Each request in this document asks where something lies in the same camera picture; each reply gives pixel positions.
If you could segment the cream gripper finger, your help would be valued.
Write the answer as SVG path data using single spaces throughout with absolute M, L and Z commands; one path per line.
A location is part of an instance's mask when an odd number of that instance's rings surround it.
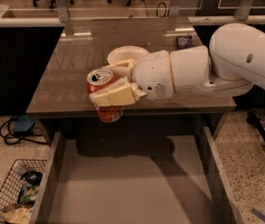
M 133 105 L 143 96 L 147 96 L 147 93 L 127 77 L 89 95 L 91 101 L 98 106 Z
M 111 63 L 105 66 L 105 69 L 110 70 L 116 79 L 120 79 L 123 77 L 128 78 L 129 80 L 133 79 L 133 69 L 136 64 L 136 60 L 128 59 L 123 60 L 118 63 Z

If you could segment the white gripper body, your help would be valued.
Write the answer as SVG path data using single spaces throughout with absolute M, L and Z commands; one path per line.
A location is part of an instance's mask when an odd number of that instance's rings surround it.
M 140 59 L 133 68 L 132 80 L 150 101 L 172 98 L 174 85 L 169 52 L 157 51 Z

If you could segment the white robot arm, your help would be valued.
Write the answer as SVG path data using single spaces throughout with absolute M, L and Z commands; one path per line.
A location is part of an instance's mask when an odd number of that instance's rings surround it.
M 107 73 L 117 80 L 89 95 L 98 106 L 170 99 L 183 92 L 238 96 L 254 85 L 265 90 L 265 33 L 242 23 L 225 24 L 207 47 L 156 51 L 95 71 L 98 78 Z

